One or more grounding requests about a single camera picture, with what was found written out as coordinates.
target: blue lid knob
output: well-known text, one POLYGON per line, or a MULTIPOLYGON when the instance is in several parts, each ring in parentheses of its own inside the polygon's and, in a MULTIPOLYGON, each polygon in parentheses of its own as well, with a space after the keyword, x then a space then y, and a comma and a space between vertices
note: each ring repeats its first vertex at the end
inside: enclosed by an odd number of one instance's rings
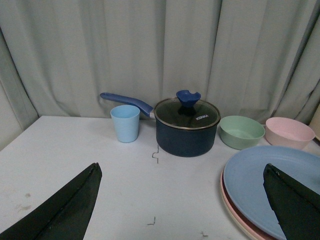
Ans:
POLYGON ((177 98, 179 99, 182 106, 186 108, 192 108, 196 102, 201 98, 201 94, 191 93, 189 90, 180 90, 176 93, 177 98))

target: pan handle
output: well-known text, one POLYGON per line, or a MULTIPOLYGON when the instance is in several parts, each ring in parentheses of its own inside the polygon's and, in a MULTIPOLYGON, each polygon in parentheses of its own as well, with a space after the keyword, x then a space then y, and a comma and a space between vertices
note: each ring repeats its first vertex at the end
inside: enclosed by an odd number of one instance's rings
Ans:
POLYGON ((129 104, 138 107, 144 115, 149 118, 155 118, 154 108, 149 104, 141 101, 139 99, 128 97, 128 96, 121 96, 109 92, 103 92, 100 94, 100 97, 106 100, 122 103, 122 104, 129 104))

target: plate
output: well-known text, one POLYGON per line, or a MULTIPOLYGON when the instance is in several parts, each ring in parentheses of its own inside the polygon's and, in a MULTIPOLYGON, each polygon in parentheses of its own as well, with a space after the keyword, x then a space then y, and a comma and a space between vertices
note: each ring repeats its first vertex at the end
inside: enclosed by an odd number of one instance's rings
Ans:
POLYGON ((220 176, 220 189, 223 203, 232 217, 236 225, 251 239, 251 240, 276 240, 266 232, 262 231, 252 222, 250 222, 231 201, 224 184, 223 171, 220 176))
POLYGON ((320 194, 320 157, 289 147, 255 146, 236 153, 224 167, 225 189, 236 208, 267 234, 285 240, 263 186, 269 163, 320 194))

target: white table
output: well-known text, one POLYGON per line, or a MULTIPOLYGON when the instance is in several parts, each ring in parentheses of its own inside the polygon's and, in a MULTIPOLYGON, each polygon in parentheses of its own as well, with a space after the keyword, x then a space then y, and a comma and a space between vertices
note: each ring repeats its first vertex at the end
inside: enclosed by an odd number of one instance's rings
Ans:
MULTIPOLYGON (((140 121, 136 141, 121 143, 111 119, 42 116, 0 152, 0 232, 99 163, 102 180, 84 239, 248 239, 229 217, 219 186, 238 150, 218 135, 198 157, 155 153, 157 146, 152 120, 140 121)), ((320 156, 315 142, 304 150, 320 156)))

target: glass lid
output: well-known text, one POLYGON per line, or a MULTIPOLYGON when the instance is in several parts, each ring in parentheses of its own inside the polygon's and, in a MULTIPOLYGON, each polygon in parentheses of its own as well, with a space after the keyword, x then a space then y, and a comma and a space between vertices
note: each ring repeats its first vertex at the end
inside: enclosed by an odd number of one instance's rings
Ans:
POLYGON ((212 104, 199 100, 193 107, 182 106, 178 98, 160 101, 154 108, 157 120, 177 129, 199 130, 220 121, 219 110, 212 104))

